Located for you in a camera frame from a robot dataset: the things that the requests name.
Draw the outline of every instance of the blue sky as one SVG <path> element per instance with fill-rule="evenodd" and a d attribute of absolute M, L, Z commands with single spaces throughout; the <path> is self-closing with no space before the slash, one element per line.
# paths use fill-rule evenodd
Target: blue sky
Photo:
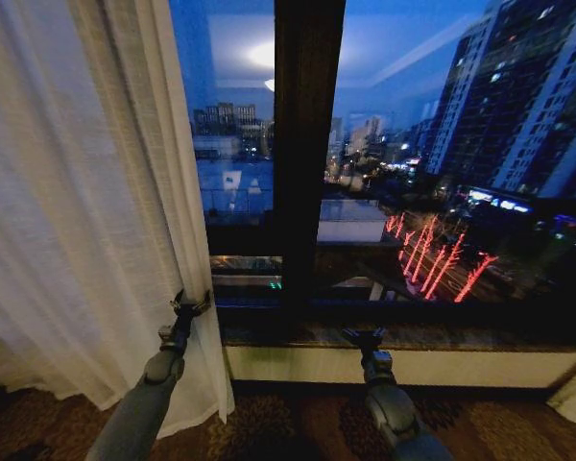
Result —
<path fill-rule="evenodd" d="M 458 37 L 487 0 L 348 0 L 334 116 L 381 114 L 408 128 L 440 97 Z M 274 69 L 252 61 L 273 43 L 273 0 L 170 0 L 190 109 L 256 104 L 273 116 L 264 82 Z"/>

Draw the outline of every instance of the gray robotic arm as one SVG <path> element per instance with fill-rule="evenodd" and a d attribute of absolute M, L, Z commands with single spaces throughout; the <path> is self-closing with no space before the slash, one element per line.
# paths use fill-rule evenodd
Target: gray robotic arm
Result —
<path fill-rule="evenodd" d="M 120 401 L 86 460 L 132 461 L 149 458 L 169 408 L 173 389 L 183 375 L 183 355 L 192 319 L 210 306 L 209 293 L 197 304 L 181 303 L 182 294 L 183 291 L 179 292 L 171 302 L 177 314 L 176 322 L 158 332 L 162 340 L 160 351 L 147 362 L 143 376 Z"/>
<path fill-rule="evenodd" d="M 395 461 L 451 461 L 450 452 L 420 420 L 414 403 L 396 386 L 393 359 L 380 351 L 384 329 L 344 329 L 344 337 L 362 353 L 368 394 L 365 404 L 386 440 Z"/>

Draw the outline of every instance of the building facade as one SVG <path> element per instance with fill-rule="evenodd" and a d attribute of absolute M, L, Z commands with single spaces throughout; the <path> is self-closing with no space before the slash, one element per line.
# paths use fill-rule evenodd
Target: building facade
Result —
<path fill-rule="evenodd" d="M 566 194 L 576 168 L 575 93 L 576 0 L 492 3 L 457 47 L 425 148 L 426 171 L 508 191 Z M 573 128 L 561 142 L 556 132 L 565 117 Z M 543 154 L 551 149 L 555 159 Z"/>

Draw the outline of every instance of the illuminated sign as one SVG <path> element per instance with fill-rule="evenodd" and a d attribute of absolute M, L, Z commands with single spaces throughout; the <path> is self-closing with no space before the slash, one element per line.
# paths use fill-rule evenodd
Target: illuminated sign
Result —
<path fill-rule="evenodd" d="M 480 192 L 479 190 L 470 190 L 469 196 L 473 200 L 486 200 L 487 202 L 490 202 L 492 200 L 491 194 L 485 194 L 484 192 Z"/>
<path fill-rule="evenodd" d="M 499 204 L 504 209 L 513 209 L 516 204 L 514 202 L 510 202 L 509 200 L 502 200 L 501 204 Z"/>

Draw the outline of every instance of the patterned carpet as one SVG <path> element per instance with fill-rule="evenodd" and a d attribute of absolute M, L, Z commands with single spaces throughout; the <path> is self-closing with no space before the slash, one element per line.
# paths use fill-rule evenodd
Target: patterned carpet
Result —
<path fill-rule="evenodd" d="M 388 460 L 364 388 L 236 388 L 236 410 L 156 442 L 153 460 Z M 457 460 L 576 461 L 576 425 L 543 403 L 410 390 Z M 0 460 L 84 459 L 110 411 L 83 397 L 0 391 Z"/>

